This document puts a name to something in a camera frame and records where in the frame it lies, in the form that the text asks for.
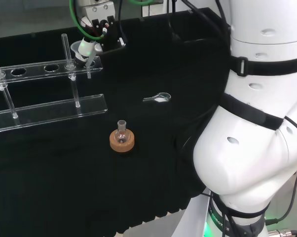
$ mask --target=black table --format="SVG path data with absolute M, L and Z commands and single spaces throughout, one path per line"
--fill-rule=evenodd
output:
M 165 15 L 122 25 L 127 48 L 102 56 L 104 69 L 92 80 L 77 80 L 80 96 L 105 95 L 105 114 L 0 133 L 0 237 L 112 237 L 185 209 L 203 191 L 191 152 L 178 150 L 224 90 L 223 43 L 188 12 L 176 15 L 174 29 L 183 41 L 199 41 L 173 42 Z M 62 33 L 70 43 L 81 39 L 75 28 L 0 39 L 0 65 L 63 59 Z M 72 97 L 66 77 L 9 90 L 16 107 Z M 170 93 L 171 102 L 142 102 L 159 92 Z M 119 119 L 136 137 L 128 158 L 109 146 Z

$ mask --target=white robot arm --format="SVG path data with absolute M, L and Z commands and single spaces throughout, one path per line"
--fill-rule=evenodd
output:
M 194 166 L 218 194 L 207 219 L 215 237 L 223 230 L 218 218 L 230 237 L 267 237 L 263 213 L 297 171 L 290 122 L 297 124 L 297 0 L 230 0 L 230 9 L 231 70 Z M 237 213 L 222 217 L 222 207 Z
M 103 36 L 101 44 L 89 37 L 84 37 L 75 54 L 75 64 L 83 67 L 88 64 L 89 57 L 95 57 L 96 53 L 124 47 L 123 39 L 119 37 L 115 23 L 115 9 L 109 0 L 78 0 L 83 17 L 79 19 L 82 28 L 91 36 Z

